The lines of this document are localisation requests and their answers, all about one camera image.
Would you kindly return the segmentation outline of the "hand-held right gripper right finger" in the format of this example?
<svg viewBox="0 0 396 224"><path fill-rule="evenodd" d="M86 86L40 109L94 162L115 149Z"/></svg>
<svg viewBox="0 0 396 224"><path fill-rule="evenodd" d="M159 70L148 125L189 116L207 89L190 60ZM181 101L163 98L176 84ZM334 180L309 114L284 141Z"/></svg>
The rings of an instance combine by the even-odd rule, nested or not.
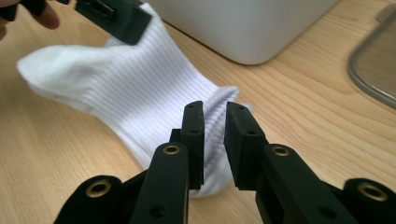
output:
<svg viewBox="0 0 396 224"><path fill-rule="evenodd" d="M264 224L358 224L292 148L267 141L243 105L227 104L224 146L235 186L256 192Z"/></svg>

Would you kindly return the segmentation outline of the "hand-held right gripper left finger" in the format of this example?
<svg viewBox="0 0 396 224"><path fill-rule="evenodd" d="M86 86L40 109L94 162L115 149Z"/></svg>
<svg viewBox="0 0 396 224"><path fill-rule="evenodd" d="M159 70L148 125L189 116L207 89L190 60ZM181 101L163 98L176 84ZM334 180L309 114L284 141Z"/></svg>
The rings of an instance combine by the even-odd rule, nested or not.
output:
<svg viewBox="0 0 396 224"><path fill-rule="evenodd" d="M184 107L182 124L153 154L129 224L187 224L189 191L204 184L203 103Z"/></svg>

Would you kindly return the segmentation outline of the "white ribbed sock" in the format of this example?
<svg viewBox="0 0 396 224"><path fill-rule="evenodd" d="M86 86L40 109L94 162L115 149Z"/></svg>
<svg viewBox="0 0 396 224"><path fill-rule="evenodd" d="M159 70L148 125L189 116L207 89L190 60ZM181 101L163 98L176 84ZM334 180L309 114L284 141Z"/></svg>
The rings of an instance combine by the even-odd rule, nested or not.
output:
<svg viewBox="0 0 396 224"><path fill-rule="evenodd" d="M49 46L20 59L18 71L36 94L99 118L143 167L171 130L180 127L185 106L203 102L204 184L190 195L217 194L232 180L223 137L226 105L239 90L204 77L155 10L149 4L142 9L151 20L136 45L110 37L102 47Z"/></svg>

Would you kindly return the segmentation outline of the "white compartment storage box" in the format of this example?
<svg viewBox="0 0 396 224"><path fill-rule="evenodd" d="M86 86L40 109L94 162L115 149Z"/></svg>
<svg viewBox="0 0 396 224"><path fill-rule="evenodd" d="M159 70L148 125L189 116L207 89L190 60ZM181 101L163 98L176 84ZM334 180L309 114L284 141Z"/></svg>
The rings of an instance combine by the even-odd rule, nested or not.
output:
<svg viewBox="0 0 396 224"><path fill-rule="evenodd" d="M275 57L339 0L142 0L186 35L241 64Z"/></svg>

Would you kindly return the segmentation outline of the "brown flat tray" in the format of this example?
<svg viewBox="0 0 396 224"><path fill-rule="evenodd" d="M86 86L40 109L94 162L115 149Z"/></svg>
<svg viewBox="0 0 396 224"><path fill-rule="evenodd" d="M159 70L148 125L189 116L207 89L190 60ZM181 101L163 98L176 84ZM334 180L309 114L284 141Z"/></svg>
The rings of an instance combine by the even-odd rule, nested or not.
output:
<svg viewBox="0 0 396 224"><path fill-rule="evenodd" d="M396 110L396 3L376 20L378 25L350 55L347 71L362 91Z"/></svg>

